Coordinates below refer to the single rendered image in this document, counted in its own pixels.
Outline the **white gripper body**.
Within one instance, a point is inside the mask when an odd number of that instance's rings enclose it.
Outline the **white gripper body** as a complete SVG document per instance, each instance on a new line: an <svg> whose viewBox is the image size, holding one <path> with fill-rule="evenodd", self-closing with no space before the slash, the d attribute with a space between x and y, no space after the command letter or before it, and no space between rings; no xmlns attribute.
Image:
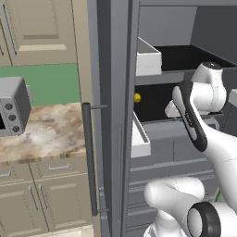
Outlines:
<svg viewBox="0 0 237 237"><path fill-rule="evenodd" d="M170 101L165 109L165 113L168 118L180 118L185 113L185 107L176 107L175 104Z"/></svg>

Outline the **grey fridge drawer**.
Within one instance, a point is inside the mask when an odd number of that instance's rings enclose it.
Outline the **grey fridge drawer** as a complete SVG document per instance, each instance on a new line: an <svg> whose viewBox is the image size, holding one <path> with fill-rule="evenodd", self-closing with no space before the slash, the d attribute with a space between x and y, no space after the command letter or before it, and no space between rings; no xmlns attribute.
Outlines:
<svg viewBox="0 0 237 237"><path fill-rule="evenodd" d="M179 162L204 158L187 137L151 141L151 157L158 163Z"/></svg>

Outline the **white fridge door bin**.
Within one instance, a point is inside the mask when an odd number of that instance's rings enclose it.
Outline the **white fridge door bin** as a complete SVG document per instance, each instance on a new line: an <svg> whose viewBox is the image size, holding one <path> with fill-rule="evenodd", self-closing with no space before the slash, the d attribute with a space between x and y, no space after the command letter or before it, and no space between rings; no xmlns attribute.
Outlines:
<svg viewBox="0 0 237 237"><path fill-rule="evenodd" d="M136 114L133 114L132 135L131 135L131 158L151 155L151 143L138 120Z"/></svg>
<svg viewBox="0 0 237 237"><path fill-rule="evenodd" d="M137 76L153 76L162 73L162 53L141 37L137 45Z"/></svg>

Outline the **grey fridge door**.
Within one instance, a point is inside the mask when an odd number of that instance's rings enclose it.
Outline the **grey fridge door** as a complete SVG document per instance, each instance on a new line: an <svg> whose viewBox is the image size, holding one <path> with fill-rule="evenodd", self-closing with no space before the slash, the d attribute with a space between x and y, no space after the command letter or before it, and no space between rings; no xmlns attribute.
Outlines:
<svg viewBox="0 0 237 237"><path fill-rule="evenodd" d="M125 237L140 0L89 0L94 157L102 237Z"/></svg>

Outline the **grey fridge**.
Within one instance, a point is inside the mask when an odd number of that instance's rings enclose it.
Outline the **grey fridge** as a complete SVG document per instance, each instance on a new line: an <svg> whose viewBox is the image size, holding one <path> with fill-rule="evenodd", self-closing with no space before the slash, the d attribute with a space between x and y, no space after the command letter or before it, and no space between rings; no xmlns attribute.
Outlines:
<svg viewBox="0 0 237 237"><path fill-rule="evenodd" d="M140 0L138 38L162 53L162 73L137 76L133 114L152 140L189 135L181 118L168 118L165 109L175 86L189 81L203 62L223 68L222 82L231 96L219 112L202 114L209 127L237 137L237 0ZM140 103L134 95L140 94ZM210 162L195 160L158 163L150 156L130 159L125 237L143 237L157 210L144 198L147 183L189 177L205 188L204 200L222 203L224 197Z"/></svg>

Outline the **beige drawer front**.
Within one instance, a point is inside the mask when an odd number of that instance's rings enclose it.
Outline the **beige drawer front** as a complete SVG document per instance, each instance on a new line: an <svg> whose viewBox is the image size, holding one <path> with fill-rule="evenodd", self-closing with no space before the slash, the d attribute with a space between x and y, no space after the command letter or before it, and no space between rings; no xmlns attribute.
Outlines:
<svg viewBox="0 0 237 237"><path fill-rule="evenodd" d="M65 157L33 162L30 167L34 179L40 180L86 173L87 161L85 156Z"/></svg>
<svg viewBox="0 0 237 237"><path fill-rule="evenodd" d="M0 167L0 174L5 174L9 171L11 171L11 176L0 178L0 185L32 182L32 175L28 164L17 164Z"/></svg>

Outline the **beige base cupboard door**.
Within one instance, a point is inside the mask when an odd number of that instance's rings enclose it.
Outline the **beige base cupboard door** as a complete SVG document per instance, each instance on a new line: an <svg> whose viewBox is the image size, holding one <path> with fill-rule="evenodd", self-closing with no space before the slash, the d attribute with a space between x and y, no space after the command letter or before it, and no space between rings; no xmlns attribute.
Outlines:
<svg viewBox="0 0 237 237"><path fill-rule="evenodd" d="M29 186L35 191L38 211L35 210ZM1 237L28 237L48 232L44 212L33 182L0 186Z"/></svg>
<svg viewBox="0 0 237 237"><path fill-rule="evenodd" d="M48 209L39 191L44 188ZM88 176L86 174L56 177L36 182L50 231L73 229L92 223Z"/></svg>

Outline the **grey toaster oven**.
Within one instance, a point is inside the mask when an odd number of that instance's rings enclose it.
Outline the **grey toaster oven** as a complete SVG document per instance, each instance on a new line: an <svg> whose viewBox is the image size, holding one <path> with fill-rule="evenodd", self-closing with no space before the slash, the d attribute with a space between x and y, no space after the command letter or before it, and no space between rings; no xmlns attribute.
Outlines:
<svg viewBox="0 0 237 237"><path fill-rule="evenodd" d="M30 113L31 103L24 79L0 78L0 137L21 135Z"/></svg>

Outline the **beige wall cupboard door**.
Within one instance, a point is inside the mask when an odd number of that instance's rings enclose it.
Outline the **beige wall cupboard door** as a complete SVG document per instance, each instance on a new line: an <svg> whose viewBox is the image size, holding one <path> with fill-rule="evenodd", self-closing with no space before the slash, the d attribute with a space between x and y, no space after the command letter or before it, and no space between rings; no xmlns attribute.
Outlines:
<svg viewBox="0 0 237 237"><path fill-rule="evenodd" d="M1 4L16 47L14 56ZM0 19L14 66L76 62L72 0L0 0Z"/></svg>
<svg viewBox="0 0 237 237"><path fill-rule="evenodd" d="M0 67L11 67L11 59L8 53L6 37L2 22L0 20Z"/></svg>

